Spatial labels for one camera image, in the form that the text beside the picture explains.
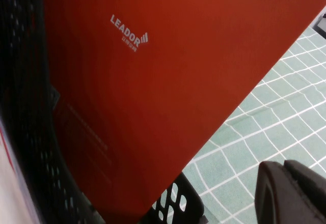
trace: white grout line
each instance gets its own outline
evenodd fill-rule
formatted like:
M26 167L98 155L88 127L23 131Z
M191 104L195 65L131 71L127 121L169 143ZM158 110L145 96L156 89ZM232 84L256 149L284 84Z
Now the white grout line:
M273 157L279 155L280 153L283 153L284 151L288 150L289 148L292 148L293 146L295 146L295 145L297 145L298 143L302 142L303 140L309 138L310 136L315 135L315 134L317 134L318 132L324 130L325 128L326 128L326 125L323 126L323 127L321 127L321 128L319 128L318 130L316 130L316 131L310 133L309 135L307 135L307 136L301 138L301 139L298 140L297 142L295 142L295 143L293 143L293 144L287 146L286 148L280 150L279 152L277 152L277 153L275 153L275 154L273 154L273 155L267 157L267 158L264 159L263 161L267 161L267 160L272 159ZM258 165L259 165L259 163L256 163L256 164L252 165L251 167L249 167L249 168L243 170L242 172L237 173L235 176L232 176L232 177L230 177L230 178L224 180L223 182L217 184L216 186L210 188L209 190L206 190L206 191L202 192L201 194L199 194L199 196L201 197L201 196L203 196L203 195L209 193L210 191L213 191L214 189L216 189L216 188L218 188L218 187L224 185L225 183L227 183L227 182L231 181L232 179L236 178L237 176L240 176L240 175L244 174L245 172L247 172L247 171L249 171L249 170L251 170L251 169L257 167Z
M243 138L243 136L242 136L242 135L241 135L237 130L235 130L233 126L229 125L227 122L225 122L224 124L227 125L227 126L229 126L229 127L231 127L231 129L232 129L236 134L238 134L241 138ZM254 159L258 162L258 159L256 158L256 156L254 155L254 153L253 153L253 152L251 151L251 149L249 148L249 146L248 146L246 140L243 139L243 141L244 141L245 146L247 147L247 149L248 149L249 152L251 153L251 155L252 155L252 156L254 157Z
M285 79L283 79L286 83L288 83L293 89L295 89L296 91L297 91L297 89L295 88L295 87L293 87L287 80L285 80ZM280 97L280 95L276 92L276 91L274 91L271 87L269 87L277 96L279 96ZM309 101L309 99L306 97L306 95L305 94L303 94L303 93L301 93L302 95L304 95L304 97L306 98L306 100L310 103L310 105L311 106L313 106L313 104ZM287 101L288 102L288 104L290 105L290 107L297 113L297 111L296 111L296 109L292 106L292 104L290 103L290 101L289 100L286 100L286 99L284 99L285 101ZM307 127L311 130L311 131L314 131L303 119L302 119L302 117L299 115L298 116L302 121L303 121L303 123L305 123L306 125L307 125ZM297 139L296 139L296 137L286 128L286 126L282 123L282 126L284 127L284 129L291 135L291 137L293 137L294 138L294 140L297 142ZM300 144L300 146L308 153L308 155L315 161L315 162L317 162L316 161L316 159L310 154L310 152L301 144L301 143L299 143Z
M308 86L306 86L306 87L304 87L304 88L300 88L300 89L298 89L298 91L295 91L295 92L293 92L293 93L290 93L290 94L288 94L288 95L286 95L286 96L283 96L283 97L281 97L281 98L275 99L275 100L273 100L273 101L271 101L271 102L266 103L265 105L270 105L270 104L275 103L275 102L277 102L277 101L280 101L280 100L282 100L282 99L284 99L284 98L287 98L287 97L289 97L289 96L291 96L291 95L293 95L293 94L296 94L296 93L299 92L299 91L302 91L302 90L307 89L307 88L309 88L309 87L311 87L311 86L314 86L314 85L318 85L318 84L323 83L323 82L325 82L325 81L326 81L326 79L325 79L325 80L322 80L322 81L319 81L319 82L316 82L316 83L311 83L310 85L308 85ZM251 109L251 110L247 111L247 113L254 112L254 111L256 111L256 110L258 110L258 109L260 109L260 108L263 108L263 107L264 107L264 105L259 106L259 107L254 108L254 109ZM235 119L237 119L237 118L239 118L239 117L242 117L242 116L244 116L244 115L245 115L245 114L242 113L242 114L237 115L237 116L234 116L234 117L232 117L232 118L228 118L228 119L226 120L226 122L229 122L229 121L235 120Z
M199 157L193 159L193 162L197 162L198 160L201 160L201 159L203 159L203 158L205 158L205 157L207 157L207 156L209 156L209 155L211 155L211 154L213 154L213 153L215 153L215 152L217 152L217 151L219 151L219 150L221 150L221 149L224 149L224 148L226 148L226 147L228 147L228 146L231 146L231 145L233 145L233 144L235 144L235 143L237 143L237 142L240 142L240 141L242 141L243 139L249 138L249 137L251 137L251 136L253 136L253 135L257 135L257 134L259 134L259 133L261 133L261 132L264 132L264 131L266 131L266 130L268 130L268 129L274 127L274 126L280 125L280 124L282 124L283 122L288 121L288 120L290 120L290 119L292 119L292 118L294 118L294 117L296 117L296 116L298 116L298 115L301 115L301 114L303 114L304 112L307 112L307 111L309 111L309 110L311 110L311 109L313 109L313 108L315 108L315 107L318 107L318 106L320 106L320 105L322 105L322 104L324 104L324 103L326 103L326 101L323 101L323 102L320 102L320 103L318 103L318 104L315 104L314 106L309 107L309 108L307 108L307 109L304 109L303 111L298 112L298 113L296 113L296 114L294 114L294 115L291 115L291 116L289 116L289 117L287 117L287 118L285 118L285 119L282 119L282 120L279 121L279 122L276 122L276 123L274 123L274 124L272 124L272 125L269 125L269 126L263 128L263 129L260 129L260 130L257 130L257 131L255 131L255 132L252 132L252 133L250 133L250 134L244 136L243 138L239 138L239 139L234 140L234 141L232 141L232 142L230 142L230 143L227 143L227 144L225 144L225 145L223 145L223 146L220 146L218 149L214 149L214 150L212 150L212 151L210 151L210 152L208 152L208 153L206 153L206 154L203 154L203 155L201 155L201 156L199 156Z
M234 170L234 168L232 167L232 165L230 164L228 158L226 157L225 153L223 152L223 150L221 150L226 162L228 163L229 167L231 168L233 174L236 176L236 172ZM243 182L240 180L239 176L236 176L236 178L238 179L238 181L240 182L241 186L245 189L245 191L249 194L249 196L254 199L254 196L251 194L251 192L247 189L247 187L243 184Z
M251 93L253 95L253 97L255 99L257 99L258 102L260 102L261 104L263 104L253 93ZM270 108L270 110L272 111L272 113L276 116L276 118L279 119L280 121L280 118L276 115L276 113L274 112L274 110L271 108L271 107L268 107L268 106L265 106L266 108ZM245 113L247 116L250 116L254 121L255 123L257 124L257 126L259 127L259 129L262 129L261 126L258 124L258 122L256 121L256 119L251 116L251 115L248 115L247 113ZM267 140L272 144L272 146L278 151L280 152L280 150L275 146L275 144L270 140L269 136L266 134L265 131L263 131L264 135L266 136Z
M248 210L249 208L251 208L252 206L254 206L255 203L251 203L248 206L244 207L243 209L235 212L234 214L230 215L228 218L225 218L224 220L221 221L221 223L225 223L226 221L234 218L235 216L237 216L238 214L240 214L241 212Z
M218 202L218 204L229 214L231 215L231 212L224 206L222 205L222 203L216 198L216 196L211 192L211 190L209 189L209 187L207 186L202 174L200 173L199 169L198 169L198 166L196 163L195 164L195 167L196 167L196 170L197 170L197 173L200 177L200 180L202 181L202 183L204 184L205 188L207 189L207 191L210 193L210 195Z
M305 68L305 69L301 69L301 70L293 71L293 72L288 73L288 74L286 74L286 75L282 75L282 76L279 75L280 77L278 77L278 78L275 78L275 79L273 79L273 80L269 80L269 81L264 81L263 84L258 84L258 85L256 85L256 88L261 87L261 86L263 86L263 85L265 85L265 84L271 83L271 82L273 82L273 81L276 81L276 80L282 79L282 78L284 78L284 77L287 77L287 76L290 76L290 75L294 75L294 74L298 74L299 72L302 72L302 71L305 71L305 70L310 70L311 68L315 68L315 67L318 67L318 66L323 66L324 64L326 64L326 61L325 61L325 62L322 62L322 63L319 63L319 64L317 64L317 65L310 66L310 67Z
M310 36L304 36L304 37L301 37L301 38L298 38L297 40L302 40L302 39L307 39L308 37L312 37L312 36L315 36L317 33L314 33Z
M282 60L286 60L286 59L289 59L289 58L292 58L292 57L296 57L296 56L301 55L301 54L305 54L305 53L308 53L308 52L312 52L312 51L320 50L321 48L324 48L324 47L326 47L326 45L321 46L321 47L318 47L318 48L315 48L315 49L311 49L311 50L309 50L309 51L305 51L305 52L297 53L297 54L294 54L294 55L291 55L291 56L288 56L288 57L285 57L285 58L281 58L281 59L282 59Z

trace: basket hole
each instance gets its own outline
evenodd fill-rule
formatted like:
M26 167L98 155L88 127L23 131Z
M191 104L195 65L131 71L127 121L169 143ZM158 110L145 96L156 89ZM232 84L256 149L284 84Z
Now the basket hole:
M167 201L167 195L168 195L168 191L165 189L164 192L161 195L161 206L163 208L165 207L165 203Z
M73 199L70 197L70 208L73 209Z
M172 222L173 222L173 215L174 215L174 209L173 209L173 207L170 205L170 206L169 206L169 211L168 211L168 219L167 219L167 223L168 223L168 224L172 224Z
M178 185L173 183L172 191L171 191L171 199L174 203L177 201L177 195L178 195Z
M180 209L182 211L185 211L185 208L187 206L187 199L185 198L184 195L181 195L181 200L180 200Z
M163 213L161 211L158 212L158 217L160 218L160 220L163 220Z
M155 201L155 203L152 205L152 208L153 208L154 210L156 210L156 203L157 203L157 201Z

